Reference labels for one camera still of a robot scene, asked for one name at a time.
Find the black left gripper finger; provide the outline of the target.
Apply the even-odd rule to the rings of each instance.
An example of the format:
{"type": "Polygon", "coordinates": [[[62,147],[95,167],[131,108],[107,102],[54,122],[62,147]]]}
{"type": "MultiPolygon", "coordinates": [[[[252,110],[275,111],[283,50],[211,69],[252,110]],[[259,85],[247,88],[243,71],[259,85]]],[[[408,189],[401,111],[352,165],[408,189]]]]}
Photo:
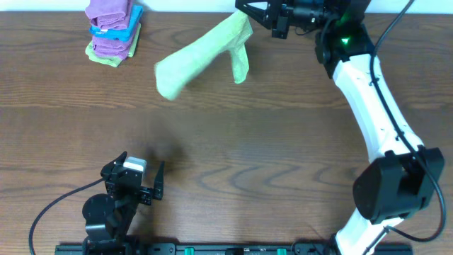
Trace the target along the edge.
{"type": "Polygon", "coordinates": [[[119,164],[122,165],[127,158],[127,152],[124,151],[120,156],[105,165],[105,170],[113,170],[119,164]]]}
{"type": "Polygon", "coordinates": [[[165,162],[162,161],[159,165],[159,169],[156,173],[156,177],[154,179],[154,187],[153,187],[153,199],[154,200],[162,200],[164,195],[164,167],[165,162]]]}

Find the light green microfiber cloth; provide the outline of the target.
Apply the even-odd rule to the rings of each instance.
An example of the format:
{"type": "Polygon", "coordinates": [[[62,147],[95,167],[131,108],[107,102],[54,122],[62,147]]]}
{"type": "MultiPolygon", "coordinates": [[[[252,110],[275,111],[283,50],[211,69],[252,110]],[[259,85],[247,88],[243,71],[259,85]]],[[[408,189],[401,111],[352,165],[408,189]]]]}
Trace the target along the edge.
{"type": "Polygon", "coordinates": [[[164,98],[175,100],[185,85],[226,51],[231,56],[234,82],[244,82],[249,71],[245,42],[252,34],[248,16],[242,11],[232,13],[195,42],[155,64],[157,91],[164,98]]]}

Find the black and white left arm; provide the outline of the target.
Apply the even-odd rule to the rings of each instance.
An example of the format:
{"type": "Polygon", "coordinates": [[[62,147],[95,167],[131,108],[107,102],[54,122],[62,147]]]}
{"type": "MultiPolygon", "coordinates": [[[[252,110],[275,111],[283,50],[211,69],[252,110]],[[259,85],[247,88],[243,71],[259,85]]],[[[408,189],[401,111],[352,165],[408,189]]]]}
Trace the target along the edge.
{"type": "Polygon", "coordinates": [[[164,195],[164,167],[161,162],[152,188],[142,181],[147,161],[123,152],[101,170],[106,192],[90,197],[82,208],[87,238],[82,253],[88,255],[146,254],[139,239],[127,234],[138,205],[151,205],[164,195]]]}

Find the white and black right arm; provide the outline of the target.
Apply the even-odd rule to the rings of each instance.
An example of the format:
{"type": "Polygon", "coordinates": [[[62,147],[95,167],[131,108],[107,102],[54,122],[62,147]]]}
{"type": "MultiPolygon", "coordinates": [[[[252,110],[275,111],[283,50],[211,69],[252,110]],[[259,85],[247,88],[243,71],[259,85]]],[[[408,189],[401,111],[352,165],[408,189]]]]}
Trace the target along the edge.
{"type": "Polygon", "coordinates": [[[407,245],[382,244],[398,225],[442,191],[445,165],[412,131],[386,85],[364,25],[369,0],[275,0],[265,8],[237,0],[236,8],[285,39],[291,27],[316,33],[316,57],[346,97],[364,137],[369,166],[355,180],[355,210],[327,242],[295,242],[293,254],[410,254],[407,245]]]}

